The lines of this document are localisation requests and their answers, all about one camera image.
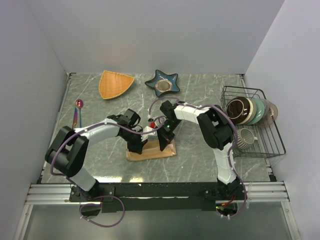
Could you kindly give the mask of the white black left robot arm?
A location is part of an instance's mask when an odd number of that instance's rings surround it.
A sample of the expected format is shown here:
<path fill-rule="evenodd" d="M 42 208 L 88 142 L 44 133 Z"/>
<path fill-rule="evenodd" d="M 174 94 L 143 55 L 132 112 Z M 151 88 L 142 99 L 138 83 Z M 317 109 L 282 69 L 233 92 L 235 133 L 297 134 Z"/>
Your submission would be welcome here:
<path fill-rule="evenodd" d="M 84 167 L 88 147 L 103 140 L 121 137 L 127 142 L 127 149 L 141 154 L 147 138 L 141 130 L 134 130 L 140 116 L 127 109 L 124 114 L 110 115 L 104 120 L 87 127 L 61 128 L 45 154 L 50 164 L 50 173 L 64 176 L 81 189 L 81 195 L 94 201 L 101 194 L 100 183 Z"/>

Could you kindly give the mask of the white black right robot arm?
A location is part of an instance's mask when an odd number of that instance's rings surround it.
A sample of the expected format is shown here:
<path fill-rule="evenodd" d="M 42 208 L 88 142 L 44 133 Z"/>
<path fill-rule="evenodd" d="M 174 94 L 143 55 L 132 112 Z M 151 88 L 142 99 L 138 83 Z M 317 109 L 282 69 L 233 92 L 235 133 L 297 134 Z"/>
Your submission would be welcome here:
<path fill-rule="evenodd" d="M 174 139 L 174 130 L 181 121 L 199 126 L 206 144 L 213 149 L 218 169 L 217 185 L 212 190 L 214 196 L 230 199 L 241 190 L 241 182 L 235 174 L 233 160 L 233 142 L 235 128 L 218 107 L 198 107 L 185 102 L 170 103 L 168 100 L 160 106 L 166 117 L 163 126 L 157 130 L 159 148 L 163 151 Z"/>

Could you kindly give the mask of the peach satin napkin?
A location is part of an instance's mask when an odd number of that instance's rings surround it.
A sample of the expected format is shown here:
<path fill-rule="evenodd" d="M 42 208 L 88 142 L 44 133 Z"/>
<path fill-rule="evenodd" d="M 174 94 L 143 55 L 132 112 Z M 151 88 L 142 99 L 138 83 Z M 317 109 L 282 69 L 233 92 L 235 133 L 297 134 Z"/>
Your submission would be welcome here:
<path fill-rule="evenodd" d="M 142 154 L 130 152 L 126 150 L 126 158 L 128 161 L 144 161 L 160 158 L 169 158 L 177 155 L 175 141 L 172 140 L 164 150 L 160 150 L 158 140 L 148 141 L 142 148 Z"/>

